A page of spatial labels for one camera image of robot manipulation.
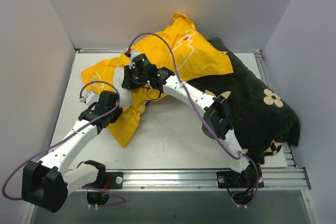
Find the yellow printed pillowcase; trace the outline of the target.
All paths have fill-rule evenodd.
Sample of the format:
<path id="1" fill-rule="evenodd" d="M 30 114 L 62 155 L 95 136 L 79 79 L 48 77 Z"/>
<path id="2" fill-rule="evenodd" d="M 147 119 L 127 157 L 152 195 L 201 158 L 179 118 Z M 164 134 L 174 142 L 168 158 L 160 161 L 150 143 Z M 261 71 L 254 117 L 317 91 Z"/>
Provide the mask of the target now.
<path id="1" fill-rule="evenodd" d="M 157 67 L 167 67 L 177 71 L 185 82 L 210 76 L 233 73 L 229 57 L 215 49 L 197 30 L 194 23 L 185 15 L 175 13 L 173 24 L 154 36 L 148 35 L 132 46 L 132 49 L 146 54 L 149 61 Z M 111 90 L 116 67 L 125 67 L 129 59 L 121 54 L 112 59 L 105 59 L 81 72 L 87 90 L 100 94 Z M 108 129 L 121 147 L 126 147 L 140 123 L 140 116 L 145 111 L 145 103 L 162 99 L 158 91 L 146 91 L 145 88 L 131 90 L 132 105 L 123 109 L 118 120 Z"/>

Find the white pillow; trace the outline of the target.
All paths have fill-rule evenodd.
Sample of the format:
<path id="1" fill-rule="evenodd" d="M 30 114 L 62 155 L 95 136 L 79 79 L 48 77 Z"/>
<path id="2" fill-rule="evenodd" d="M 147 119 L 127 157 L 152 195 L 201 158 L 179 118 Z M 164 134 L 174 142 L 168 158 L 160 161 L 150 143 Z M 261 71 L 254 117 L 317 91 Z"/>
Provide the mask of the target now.
<path id="1" fill-rule="evenodd" d="M 116 67 L 113 74 L 113 86 L 116 87 L 120 94 L 120 107 L 125 109 L 132 105 L 132 94 L 130 90 L 122 87 L 123 80 L 124 68 Z"/>

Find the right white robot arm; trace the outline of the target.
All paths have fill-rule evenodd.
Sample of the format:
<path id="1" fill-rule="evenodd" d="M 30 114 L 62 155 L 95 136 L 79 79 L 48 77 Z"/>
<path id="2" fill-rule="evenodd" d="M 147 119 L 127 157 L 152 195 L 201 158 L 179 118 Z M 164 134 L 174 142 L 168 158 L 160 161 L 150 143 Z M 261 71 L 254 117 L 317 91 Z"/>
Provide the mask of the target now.
<path id="1" fill-rule="evenodd" d="M 124 88 L 155 90 L 159 95 L 169 95 L 191 106 L 202 122 L 203 133 L 214 139 L 230 156 L 229 168 L 234 171 L 234 183 L 244 187 L 252 177 L 256 182 L 262 182 L 259 165 L 244 153 L 236 138 L 226 98 L 214 97 L 196 89 L 181 80 L 176 72 L 150 63 L 147 56 L 137 50 L 130 49 L 124 54 L 130 60 L 124 68 Z"/>

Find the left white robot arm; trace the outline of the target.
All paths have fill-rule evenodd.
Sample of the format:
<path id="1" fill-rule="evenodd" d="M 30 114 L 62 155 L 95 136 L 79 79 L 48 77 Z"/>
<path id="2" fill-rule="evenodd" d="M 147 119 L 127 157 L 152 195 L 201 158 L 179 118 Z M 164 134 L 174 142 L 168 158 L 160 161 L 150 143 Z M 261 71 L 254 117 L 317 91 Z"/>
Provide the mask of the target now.
<path id="1" fill-rule="evenodd" d="M 22 200 L 52 213 L 67 197 L 86 185 L 101 188 L 107 182 L 106 167 L 96 161 L 82 162 L 68 170 L 82 149 L 121 115 L 117 92 L 102 91 L 78 117 L 66 137 L 39 161 L 29 161 L 23 169 Z"/>

